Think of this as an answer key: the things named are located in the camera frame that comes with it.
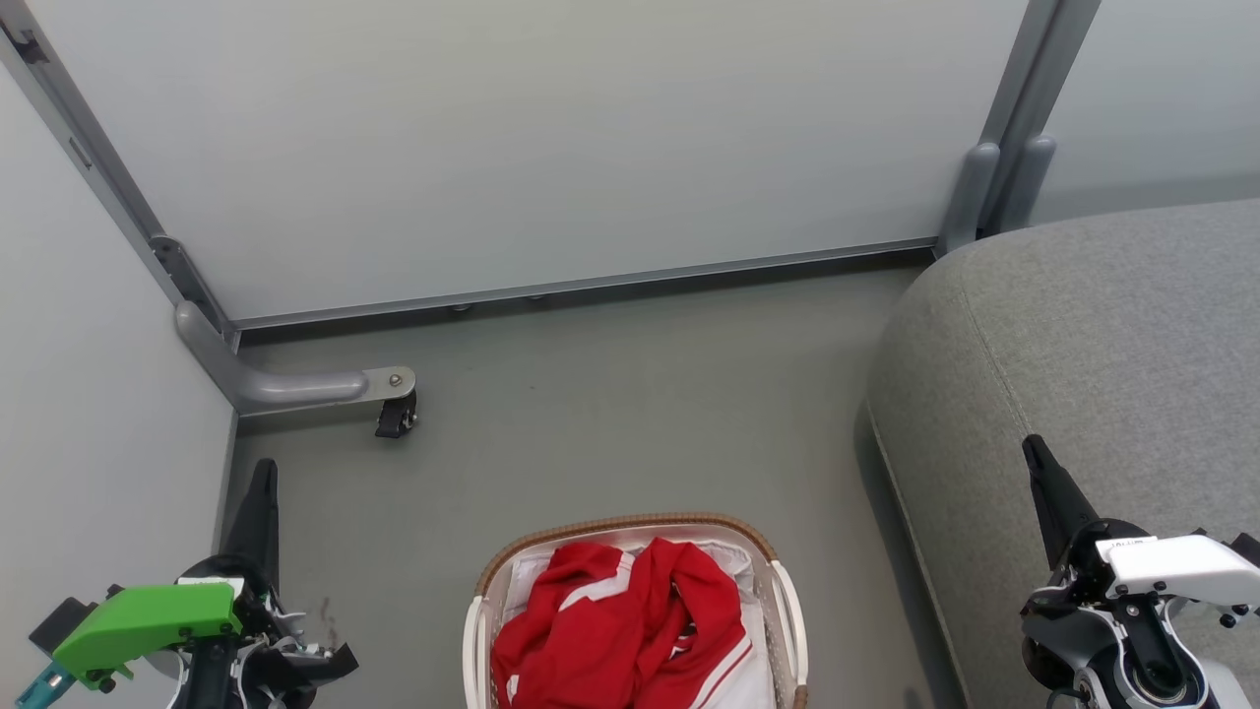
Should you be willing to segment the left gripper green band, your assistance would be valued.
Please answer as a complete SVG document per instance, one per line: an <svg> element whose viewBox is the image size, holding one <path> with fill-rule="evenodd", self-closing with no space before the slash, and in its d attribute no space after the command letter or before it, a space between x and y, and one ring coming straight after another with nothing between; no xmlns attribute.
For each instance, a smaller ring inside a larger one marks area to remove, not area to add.
<svg viewBox="0 0 1260 709"><path fill-rule="evenodd" d="M49 708L76 685L110 694L146 660L175 678L171 708L309 708L359 667L346 645L302 637L278 592L278 463L261 458L220 553L174 583L112 586L105 601L64 599L32 632L49 660L28 688Z"/></svg>

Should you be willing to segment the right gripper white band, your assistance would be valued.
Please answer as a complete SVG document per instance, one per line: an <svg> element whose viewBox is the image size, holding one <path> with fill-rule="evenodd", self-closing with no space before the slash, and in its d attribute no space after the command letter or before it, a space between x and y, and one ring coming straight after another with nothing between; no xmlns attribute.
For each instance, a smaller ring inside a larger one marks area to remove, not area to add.
<svg viewBox="0 0 1260 709"><path fill-rule="evenodd" d="M1022 441L1045 560L1068 602L1101 606L1150 597L1206 603L1230 625L1257 615L1257 538L1221 542L1200 529L1160 538L1118 519L1101 519L1043 436Z"/></svg>

